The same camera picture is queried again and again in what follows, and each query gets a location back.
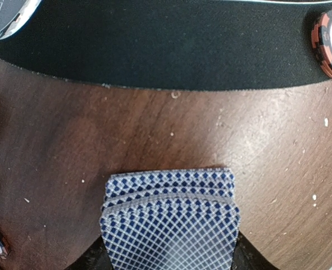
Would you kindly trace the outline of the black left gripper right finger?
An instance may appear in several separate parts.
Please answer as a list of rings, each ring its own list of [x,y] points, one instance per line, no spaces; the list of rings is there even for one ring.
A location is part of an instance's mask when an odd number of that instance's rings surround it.
[[[244,236],[238,235],[231,270],[278,270]]]

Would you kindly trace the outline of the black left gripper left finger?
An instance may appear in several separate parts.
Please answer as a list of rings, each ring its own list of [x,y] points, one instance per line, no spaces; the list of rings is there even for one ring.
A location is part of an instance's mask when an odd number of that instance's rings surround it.
[[[112,270],[112,264],[103,239],[97,238],[95,242],[65,270]]]

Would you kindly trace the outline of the blue playing card deck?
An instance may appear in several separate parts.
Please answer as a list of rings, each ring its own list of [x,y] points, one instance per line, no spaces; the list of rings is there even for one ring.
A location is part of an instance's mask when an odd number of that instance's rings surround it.
[[[113,174],[101,236],[114,269],[230,269],[240,226],[228,168]]]

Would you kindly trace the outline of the clear acrylic dealer button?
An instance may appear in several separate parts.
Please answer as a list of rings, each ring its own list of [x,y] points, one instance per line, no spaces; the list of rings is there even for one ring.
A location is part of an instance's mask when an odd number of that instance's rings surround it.
[[[0,40],[19,31],[41,2],[41,0],[0,0]]]

